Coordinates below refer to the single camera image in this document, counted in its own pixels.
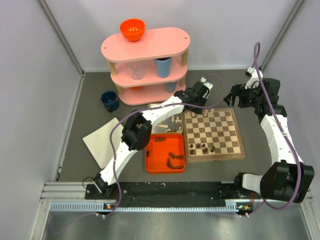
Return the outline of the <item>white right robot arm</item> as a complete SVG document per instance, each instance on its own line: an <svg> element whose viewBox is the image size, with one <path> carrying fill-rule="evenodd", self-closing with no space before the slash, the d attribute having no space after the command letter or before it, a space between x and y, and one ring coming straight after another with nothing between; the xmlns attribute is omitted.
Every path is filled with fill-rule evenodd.
<svg viewBox="0 0 320 240"><path fill-rule="evenodd" d="M233 192L245 198L251 191L264 199L301 203L315 176L314 168L301 160L297 166L288 129L285 107L278 104L281 83L277 79L263 79L264 87L245 88L244 84L234 84L230 93L223 99L228 106L253 107L262 127L271 153L271 167L264 175L239 173L235 177Z"/></svg>

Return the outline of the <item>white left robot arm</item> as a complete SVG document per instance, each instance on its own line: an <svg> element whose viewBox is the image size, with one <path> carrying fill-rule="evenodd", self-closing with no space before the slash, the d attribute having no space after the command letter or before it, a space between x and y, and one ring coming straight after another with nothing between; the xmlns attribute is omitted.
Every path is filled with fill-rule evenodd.
<svg viewBox="0 0 320 240"><path fill-rule="evenodd" d="M120 120L109 135L112 158L93 180L97 194L105 199L113 194L113 184L119 183L118 176L132 156L148 145L153 127L185 110L200 114L205 108L212 88L213 84L210 82L197 81L186 90L176 91L157 107L135 110ZM120 144L115 148L113 133L122 122L125 122L125 125L121 132Z"/></svg>

